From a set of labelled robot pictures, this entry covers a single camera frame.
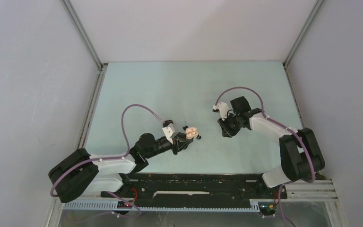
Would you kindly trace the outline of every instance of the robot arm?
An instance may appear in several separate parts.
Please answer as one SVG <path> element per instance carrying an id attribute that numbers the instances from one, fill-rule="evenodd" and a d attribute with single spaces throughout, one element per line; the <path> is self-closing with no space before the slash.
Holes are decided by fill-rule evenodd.
<path id="1" fill-rule="evenodd" d="M 148 165 L 148 158 L 168 150 L 177 155 L 199 136 L 195 127 L 184 129 L 184 133 L 178 132 L 173 121 L 167 120 L 162 128 L 165 136 L 155 140 L 152 134 L 144 133 L 130 149 L 130 153 L 124 157 L 89 154 L 86 149 L 80 148 L 55 166 L 48 176 L 51 182 L 55 183 L 70 168 L 85 163 L 71 171 L 56 186 L 57 195 L 64 203 L 86 193 L 116 192 L 126 180 L 126 174 L 137 173 L 144 169 Z"/>
<path id="2" fill-rule="evenodd" d="M 304 153 L 300 153 L 299 141 L 287 129 L 264 117 L 260 109 L 251 109 L 248 101 L 242 96 L 230 102 L 232 109 L 226 103 L 213 106 L 213 111 L 220 113 L 218 123 L 222 129 L 223 137 L 235 136 L 241 128 L 257 131 L 270 138 L 280 147 L 281 165 L 265 173 L 257 181 L 260 191 L 276 187 L 282 183 L 306 179 L 311 174 L 308 160 Z M 319 145 L 311 129 L 302 130 L 289 128 L 295 132 L 307 148 L 314 171 L 325 167 L 325 161 Z"/>

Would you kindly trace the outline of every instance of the metal frame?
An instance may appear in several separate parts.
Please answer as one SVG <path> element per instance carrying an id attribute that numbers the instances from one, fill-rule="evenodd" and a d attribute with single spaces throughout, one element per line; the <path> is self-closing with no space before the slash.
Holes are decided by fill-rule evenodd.
<path id="1" fill-rule="evenodd" d="M 83 25 L 81 24 L 80 19 L 77 16 L 76 11 L 73 8 L 70 0 L 61 0 L 63 7 L 65 8 L 66 12 L 69 15 L 71 22 L 73 22 L 74 27 L 77 30 L 77 33 L 80 35 L 81 40 L 83 41 L 84 45 L 86 46 L 88 52 L 91 55 L 91 58 L 94 60 L 97 68 L 100 70 L 102 68 L 102 62 L 96 53 L 94 46 L 91 43 L 90 38 L 88 38 L 87 32 L 84 29 Z"/>
<path id="2" fill-rule="evenodd" d="M 85 121 L 83 123 L 79 141 L 76 145 L 77 148 L 82 148 L 85 145 L 85 142 L 88 138 L 88 132 L 90 129 L 91 121 L 94 116 L 97 100 L 101 91 L 102 83 L 104 81 L 107 64 L 103 65 L 100 61 L 90 39 L 88 38 L 88 35 L 82 26 L 70 0 L 61 0 L 63 3 L 64 8 L 66 9 L 71 21 L 73 22 L 77 32 L 80 35 L 80 38 L 82 39 L 83 43 L 86 45 L 87 50 L 89 51 L 92 59 L 94 60 L 97 68 L 100 70 L 99 74 L 97 76 L 97 79 L 95 81 L 94 90 L 92 93 L 92 96 L 89 100 L 89 106 L 86 113 Z M 293 86 L 291 84 L 289 73 L 288 73 L 288 66 L 291 63 L 291 60 L 293 59 L 297 49 L 299 48 L 301 42 L 303 41 L 305 35 L 307 34 L 312 22 L 314 21 L 315 17 L 317 16 L 319 10 L 321 9 L 321 6 L 325 0 L 317 0 L 317 2 L 314 5 L 314 8 L 312 9 L 309 17 L 307 18 L 299 36 L 297 37 L 294 45 L 292 46 L 285 62 L 285 72 L 286 77 L 290 86 L 290 89 L 292 91 L 292 96 L 294 98 L 294 101 L 296 103 L 297 111 L 300 116 L 300 121 L 302 125 L 304 126 L 304 122 L 300 113 L 299 105 L 297 103 L 297 100 L 295 98 Z M 335 188 L 333 186 L 332 181 L 326 180 L 326 181 L 315 181 L 312 184 L 303 182 L 303 181 L 297 181 L 291 184 L 286 185 L 286 192 L 287 192 L 287 199 L 283 201 L 290 201 L 290 202 L 301 202 L 301 201 L 309 201 L 309 202 L 316 202 L 316 201 L 323 201 L 325 202 L 325 206 L 328 211 L 329 219 L 332 224 L 332 227 L 346 227 L 347 223 L 344 218 L 343 212 L 340 207 L 340 203 L 337 199 L 337 195 L 335 192 Z M 78 210 L 96 210 L 94 207 L 99 207 L 100 210 L 109 208 L 112 210 L 112 207 L 115 203 L 117 203 L 117 199 L 115 198 L 101 198 L 100 194 L 92 194 L 88 196 L 82 196 L 78 200 L 75 201 L 75 204 L 81 204 L 81 203 L 88 202 L 89 205 L 80 205 L 80 207 L 77 207 Z M 255 205 L 258 205 L 258 202 L 272 202 L 272 200 L 250 200 L 250 202 Z M 49 212 L 46 217 L 45 221 L 45 227 L 57 227 L 60 223 L 61 214 L 63 210 L 74 208 L 72 206 L 77 206 L 75 204 L 62 204 L 59 199 L 55 198 L 52 200 Z M 150 208 L 143 208 L 142 210 L 150 210 L 154 211 Z"/>
<path id="3" fill-rule="evenodd" d="M 324 2 L 325 2 L 325 0 L 317 0 L 317 2 L 314 5 L 314 8 L 312 8 L 312 11 L 311 11 L 310 15 L 308 16 L 307 20 L 305 21 L 300 34 L 298 35 L 296 41 L 294 42 L 292 48 L 290 49 L 290 52 L 287 55 L 285 62 L 283 62 L 283 65 L 285 66 L 285 68 L 287 68 L 289 66 L 290 62 L 292 61 L 298 47 L 300 46 L 301 42 L 303 41 L 305 35 L 307 34 L 312 22 L 316 18 L 317 14 L 320 11 Z"/>

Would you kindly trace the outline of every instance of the light blue table surface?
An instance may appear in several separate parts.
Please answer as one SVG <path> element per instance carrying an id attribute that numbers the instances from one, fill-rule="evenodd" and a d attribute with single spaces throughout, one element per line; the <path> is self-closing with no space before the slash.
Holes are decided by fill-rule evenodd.
<path id="1" fill-rule="evenodd" d="M 250 87 L 264 100 L 272 118 L 301 128 L 281 62 L 132 62 L 109 63 L 86 142 L 91 154 L 122 154 L 127 146 L 121 132 L 121 113 L 130 104 L 151 108 L 162 119 L 172 119 L 179 131 L 198 128 L 201 140 L 173 155 L 167 151 L 150 158 L 142 172 L 150 173 L 262 173 L 280 164 L 279 147 L 267 137 L 242 129 L 223 138 L 212 112 L 217 97 L 235 86 Z M 245 96 L 260 107 L 247 90 L 233 90 L 221 101 Z M 160 122 L 148 111 L 132 107 L 125 115 L 125 131 L 134 146 L 140 135 L 163 136 Z"/>

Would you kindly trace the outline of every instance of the cable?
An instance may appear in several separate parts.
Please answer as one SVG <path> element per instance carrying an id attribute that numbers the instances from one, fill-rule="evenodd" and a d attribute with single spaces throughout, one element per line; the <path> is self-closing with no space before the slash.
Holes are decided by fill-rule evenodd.
<path id="1" fill-rule="evenodd" d="M 254 93 L 259 101 L 261 102 L 261 113 L 262 113 L 262 116 L 264 116 L 265 119 L 268 119 L 270 122 L 273 122 L 275 124 L 277 124 L 278 126 L 280 126 L 282 129 L 285 129 L 287 130 L 288 132 L 290 132 L 291 134 L 293 134 L 293 136 L 298 140 L 298 142 L 300 143 L 301 147 L 303 148 L 304 150 L 304 153 L 305 153 L 305 156 L 307 157 L 307 160 L 308 160 L 308 164 L 310 166 L 310 171 L 311 171 L 311 180 L 309 181 L 310 183 L 313 183 L 315 181 L 315 170 L 314 170 L 314 165 L 312 164 L 312 161 L 311 161 L 311 157 L 310 157 L 310 154 L 308 153 L 308 150 L 306 148 L 306 146 L 304 145 L 303 141 L 301 140 L 301 138 L 297 135 L 297 133 L 295 133 L 292 129 L 290 129 L 289 127 L 285 126 L 284 124 L 270 118 L 269 116 L 267 116 L 265 114 L 265 110 L 264 110 L 264 102 L 262 101 L 262 98 L 261 96 L 256 92 L 254 91 L 253 89 L 251 88 L 248 88 L 248 87 L 232 87 L 232 88 L 229 88 L 227 89 L 226 91 L 222 92 L 220 94 L 220 96 L 218 97 L 218 99 L 216 100 L 215 102 L 215 105 L 218 104 L 220 98 L 228 91 L 231 91 L 231 90 L 235 90 L 235 89 L 245 89 L 245 90 L 249 90 L 251 91 L 252 93 Z"/>
<path id="2" fill-rule="evenodd" d="M 283 188 L 283 185 L 284 184 L 281 184 L 280 187 L 279 187 L 279 198 L 281 198 L 281 195 L 282 195 L 282 188 Z M 279 209 L 280 209 L 280 216 L 282 217 L 283 219 L 283 222 L 285 223 L 285 226 L 288 226 L 287 225 L 287 222 L 286 221 L 289 221 L 289 218 L 285 216 L 285 214 L 283 213 L 283 209 L 282 209 L 282 203 L 280 202 L 279 203 Z"/>
<path id="3" fill-rule="evenodd" d="M 273 200 L 273 204 L 277 206 L 280 203 L 280 197 L 279 197 L 279 194 L 276 191 L 275 191 L 275 196 L 277 198 L 277 203 L 275 204 L 275 201 Z"/>
<path id="4" fill-rule="evenodd" d="M 131 104 L 129 106 L 126 107 L 126 109 L 124 109 L 123 113 L 121 114 L 121 130 L 123 132 L 123 136 L 124 136 L 124 139 L 126 140 L 126 144 L 127 144 L 127 152 L 124 154 L 124 155 L 121 155 L 121 156 L 116 156 L 116 157 L 102 157 L 102 158 L 99 158 L 99 157 L 96 157 L 96 158 L 91 158 L 91 159 L 88 159 L 88 160 L 84 160 L 80 163 L 77 163 L 76 165 L 72 166 L 70 169 L 68 169 L 65 173 L 63 173 L 56 181 L 55 183 L 52 185 L 52 188 L 51 188 L 51 196 L 52 197 L 58 197 L 58 195 L 55 195 L 54 194 L 54 190 L 55 188 L 58 186 L 58 184 L 69 174 L 71 173 L 73 170 L 79 168 L 80 166 L 86 164 L 86 163 L 89 163 L 89 162 L 95 162 L 95 161 L 100 161 L 100 160 L 116 160 L 116 159 L 124 159 L 129 153 L 130 153 L 130 145 L 129 145 L 129 140 L 127 139 L 127 136 L 126 136 L 126 132 L 124 130 L 124 114 L 126 113 L 126 111 L 133 107 L 133 106 L 138 106 L 138 107 L 141 107 L 141 108 L 144 108 L 146 110 L 148 110 L 156 119 L 158 119 L 160 122 L 163 122 L 162 119 L 156 114 L 154 113 L 154 111 L 152 111 L 151 109 L 149 109 L 148 107 L 144 106 L 144 105 L 140 105 L 140 104 Z M 141 210 L 136 206 L 134 205 L 133 203 L 130 203 L 124 199 L 122 199 L 121 197 L 115 195 L 114 193 L 112 192 L 107 192 L 108 194 L 110 194 L 111 196 L 125 202 L 126 204 L 129 204 L 130 206 L 134 207 L 135 209 L 137 209 L 139 211 L 139 214 L 138 215 L 130 215 L 130 216 L 126 216 L 126 215 L 122 215 L 122 214 L 117 214 L 117 216 L 122 216 L 122 217 L 126 217 L 126 218 L 135 218 L 135 217 L 138 217 L 139 215 L 141 215 Z M 96 218 L 98 216 L 101 216 L 101 215 L 104 215 L 104 214 L 113 214 L 112 212 L 103 212 L 103 213 L 100 213 L 100 214 L 97 214 L 87 220 L 83 220 L 81 221 L 80 223 L 82 222 L 86 222 L 86 221 L 89 221 L 93 218 Z"/>
<path id="5" fill-rule="evenodd" d="M 126 154 L 124 154 L 123 156 L 126 157 L 129 153 L 130 153 L 130 144 L 129 144 L 129 140 L 127 139 L 126 137 L 126 133 L 124 131 L 124 123 L 123 123 L 123 119 L 124 119 L 124 114 L 126 113 L 126 111 L 133 107 L 133 106 L 138 106 L 138 107 L 141 107 L 141 108 L 144 108 L 146 110 L 148 110 L 150 113 L 152 113 L 152 115 L 158 119 L 161 123 L 163 123 L 164 121 L 162 121 L 162 119 L 156 115 L 156 113 L 154 113 L 154 111 L 152 111 L 151 109 L 149 109 L 148 107 L 144 106 L 144 105 L 140 105 L 140 104 L 131 104 L 129 105 L 128 107 L 126 107 L 126 109 L 123 110 L 123 113 L 121 114 L 121 131 L 123 132 L 123 137 L 124 137 L 124 140 L 126 141 L 126 144 L 127 144 L 127 152 Z"/>
<path id="6" fill-rule="evenodd" d="M 134 196 L 133 202 L 136 202 L 136 199 L 138 197 L 137 189 L 131 188 L 130 191 L 134 191 L 135 196 Z"/>

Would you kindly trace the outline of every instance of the purple wire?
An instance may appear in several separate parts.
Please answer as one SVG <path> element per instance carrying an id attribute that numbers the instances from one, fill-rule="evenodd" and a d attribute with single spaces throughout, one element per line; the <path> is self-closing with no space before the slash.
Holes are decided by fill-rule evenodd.
<path id="1" fill-rule="evenodd" d="M 279 199 L 281 198 L 280 196 L 281 196 L 281 194 L 282 194 L 282 188 L 283 188 L 283 184 L 281 184 L 280 185 L 280 187 L 279 187 Z M 282 203 L 281 203 L 281 201 L 279 200 L 279 209 L 280 209 L 280 216 L 282 217 L 282 219 L 283 219 L 283 222 L 285 223 L 285 226 L 287 226 L 287 220 L 289 220 L 289 218 L 287 218 L 286 216 L 285 216 L 285 214 L 283 213 L 283 209 L 282 209 Z"/>
<path id="2" fill-rule="evenodd" d="M 215 102 L 215 105 L 218 104 L 220 98 L 228 91 L 231 91 L 231 90 L 234 90 L 234 89 L 245 89 L 245 90 L 249 90 L 251 91 L 252 93 L 254 93 L 259 101 L 261 102 L 261 113 L 262 113 L 262 116 L 264 116 L 265 119 L 268 119 L 270 122 L 273 122 L 275 124 L 277 124 L 278 126 L 280 126 L 281 128 L 287 130 L 288 132 L 290 132 L 291 134 L 293 134 L 293 136 L 298 140 L 298 142 L 300 143 L 301 147 L 303 148 L 304 150 L 304 153 L 305 153 L 305 156 L 307 157 L 307 160 L 308 160 L 308 165 L 310 166 L 310 171 L 311 171 L 311 180 L 310 182 L 313 183 L 315 181 L 315 170 L 314 170 L 314 165 L 312 164 L 312 161 L 311 161 L 311 157 L 310 157 L 310 154 L 308 153 L 308 150 L 306 148 L 306 146 L 304 145 L 303 141 L 301 140 L 301 138 L 297 135 L 297 133 L 295 133 L 292 129 L 288 128 L 287 126 L 283 125 L 282 123 L 270 118 L 269 116 L 267 116 L 265 114 L 265 110 L 264 110 L 264 102 L 262 101 L 262 98 L 261 96 L 256 92 L 254 91 L 253 89 L 251 88 L 248 88 L 248 87 L 232 87 L 232 88 L 229 88 L 227 89 L 226 91 L 222 92 L 220 94 L 220 96 L 218 97 L 218 99 L 216 100 Z"/>
<path id="3" fill-rule="evenodd" d="M 149 109 L 148 107 L 144 106 L 144 105 L 140 105 L 140 104 L 131 104 L 129 106 L 126 107 L 126 109 L 124 109 L 123 113 L 121 114 L 121 131 L 123 132 L 123 136 L 124 136 L 124 139 L 126 140 L 126 144 L 127 144 L 127 152 L 122 155 L 122 156 L 116 156 L 116 157 L 103 157 L 102 160 L 116 160 L 116 159 L 122 159 L 122 158 L 125 158 L 129 153 L 130 153 L 130 144 L 129 144 L 129 140 L 127 139 L 127 136 L 126 136 L 126 132 L 124 131 L 124 114 L 126 113 L 126 111 L 133 107 L 133 106 L 138 106 L 138 107 L 141 107 L 141 108 L 144 108 L 146 110 L 148 110 L 156 119 L 158 119 L 160 122 L 163 122 L 162 119 L 156 114 L 154 113 L 154 111 L 152 111 L 151 109 Z M 65 173 L 63 173 L 56 181 L 55 183 L 52 185 L 52 188 L 51 188 L 51 196 L 52 197 L 58 197 L 58 195 L 55 195 L 54 194 L 54 191 L 55 191 L 55 188 L 58 186 L 58 184 L 73 170 L 79 168 L 80 166 L 86 164 L 86 163 L 89 163 L 89 162 L 94 162 L 94 161 L 99 161 L 101 158 L 99 157 L 96 157 L 96 158 L 91 158 L 91 159 L 88 159 L 88 160 L 84 160 L 80 163 L 77 163 L 76 165 L 72 166 L 70 169 L 68 169 Z M 115 195 L 114 193 L 112 192 L 107 192 L 108 194 L 110 194 L 111 196 L 129 204 L 130 206 L 134 207 L 135 209 L 137 209 L 139 211 L 139 214 L 137 215 L 122 215 L 122 214 L 117 214 L 119 216 L 122 216 L 122 217 L 125 217 L 125 218 L 136 218 L 138 216 L 141 215 L 141 210 L 136 206 L 134 205 L 133 203 L 130 203 L 124 199 L 122 199 L 121 197 Z M 91 219 L 94 219 L 98 216 L 101 216 L 101 215 L 104 215 L 104 214 L 109 214 L 112 212 L 103 212 L 103 213 L 100 213 L 100 214 L 97 214 L 91 218 L 88 218 L 87 220 L 83 220 L 79 223 L 82 223 L 82 222 L 86 222 L 86 221 L 89 221 Z"/>
<path id="4" fill-rule="evenodd" d="M 124 114 L 126 113 L 126 111 L 129 108 L 133 107 L 133 106 L 138 106 L 138 107 L 141 107 L 141 108 L 144 108 L 144 109 L 148 110 L 150 113 L 152 113 L 152 115 L 156 119 L 158 119 L 160 122 L 164 122 L 164 121 L 162 121 L 162 119 L 158 115 L 156 115 L 156 113 L 154 113 L 154 111 L 152 111 L 150 108 L 148 108 L 148 107 L 146 107 L 144 105 L 131 104 L 128 107 L 126 107 L 126 109 L 123 110 L 123 113 L 121 113 L 121 131 L 123 132 L 124 140 L 126 141 L 126 144 L 127 144 L 127 152 L 126 152 L 126 154 L 123 155 L 123 157 L 126 157 L 130 153 L 130 144 L 129 144 L 129 140 L 127 139 L 127 136 L 126 136 L 126 132 L 124 131 L 124 123 L 123 123 L 124 121 L 123 121 L 123 119 L 124 119 Z"/>

